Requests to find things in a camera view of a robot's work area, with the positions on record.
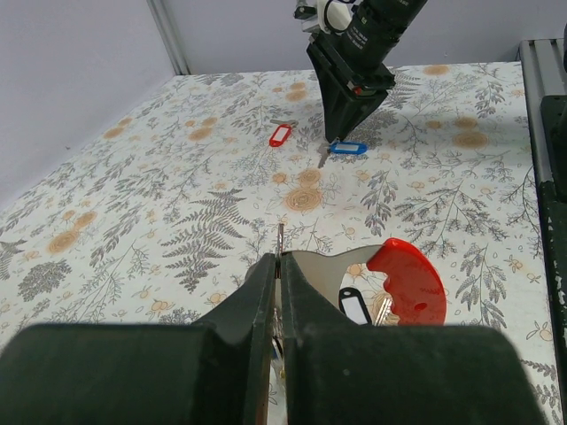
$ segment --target white label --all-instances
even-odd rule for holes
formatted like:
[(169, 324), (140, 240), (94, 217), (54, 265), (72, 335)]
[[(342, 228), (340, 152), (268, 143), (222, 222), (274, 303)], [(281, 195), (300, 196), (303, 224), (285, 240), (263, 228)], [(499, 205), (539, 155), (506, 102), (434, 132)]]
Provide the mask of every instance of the white label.
[(284, 137), (285, 134), (288, 132), (288, 128), (285, 127), (280, 127), (277, 129), (277, 131), (274, 133), (274, 137), (272, 137), (272, 140), (275, 140), (276, 142), (281, 142)]
[(343, 298), (341, 299), (341, 302), (343, 303), (346, 317), (348, 317), (351, 321), (359, 325), (364, 325), (369, 322), (364, 315), (361, 303), (359, 303), (357, 297)]
[(359, 147), (354, 144), (342, 144), (338, 143), (335, 149), (339, 149), (341, 151), (349, 151), (349, 152), (356, 152)]

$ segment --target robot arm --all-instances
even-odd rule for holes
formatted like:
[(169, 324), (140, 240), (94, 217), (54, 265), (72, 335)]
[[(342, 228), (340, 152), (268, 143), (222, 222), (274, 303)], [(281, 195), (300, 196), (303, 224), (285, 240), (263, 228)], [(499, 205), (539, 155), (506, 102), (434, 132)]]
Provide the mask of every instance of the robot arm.
[(325, 115), (325, 137), (332, 143), (351, 131), (384, 102), (394, 78), (383, 61), (427, 0), (317, 0), (313, 9), (299, 0), (294, 16), (312, 32), (307, 54), (317, 73)]

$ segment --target red key tag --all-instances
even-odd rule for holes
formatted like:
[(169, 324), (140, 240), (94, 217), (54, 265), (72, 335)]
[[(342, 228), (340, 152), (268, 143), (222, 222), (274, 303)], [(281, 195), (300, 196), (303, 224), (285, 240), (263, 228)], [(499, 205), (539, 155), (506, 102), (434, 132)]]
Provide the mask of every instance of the red key tag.
[(278, 128), (276, 128), (274, 134), (269, 138), (269, 145), (272, 148), (277, 148), (283, 145), (284, 142), (287, 140), (287, 138), (290, 136), (290, 134), (291, 134), (291, 126), (287, 124), (280, 125)]

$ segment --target tablecloth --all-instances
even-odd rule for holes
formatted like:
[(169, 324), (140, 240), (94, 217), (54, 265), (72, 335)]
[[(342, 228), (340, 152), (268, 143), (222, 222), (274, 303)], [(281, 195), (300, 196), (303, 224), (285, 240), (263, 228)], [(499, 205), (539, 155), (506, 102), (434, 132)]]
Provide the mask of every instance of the tablecloth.
[[(396, 236), (439, 270), (447, 323), (502, 331), (562, 423), (521, 67), (393, 71), (349, 137), (368, 152), (322, 169), (313, 72), (173, 78), (0, 214), (0, 344), (40, 321), (190, 323), (275, 249), (280, 222), (286, 249), (325, 254)], [(276, 149), (272, 119), (299, 122)], [(361, 265), (344, 284), (372, 315), (387, 297)], [(279, 423), (276, 381), (269, 400)]]

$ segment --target table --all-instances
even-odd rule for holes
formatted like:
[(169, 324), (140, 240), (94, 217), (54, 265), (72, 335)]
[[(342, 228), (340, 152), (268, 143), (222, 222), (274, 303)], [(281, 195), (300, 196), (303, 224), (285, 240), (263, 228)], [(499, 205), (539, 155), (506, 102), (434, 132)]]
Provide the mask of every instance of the table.
[[(393, 71), (398, 85), (350, 137), (369, 151), (320, 170), (313, 72), (172, 79), (0, 214), (0, 344), (39, 321), (190, 323), (275, 249), (280, 222), (286, 249), (395, 236), (439, 270), (447, 323), (507, 335), (563, 423), (521, 66)], [(299, 121), (277, 149), (272, 119)], [(372, 315), (387, 296), (361, 265), (344, 284)], [(269, 399), (278, 423), (277, 382)]]

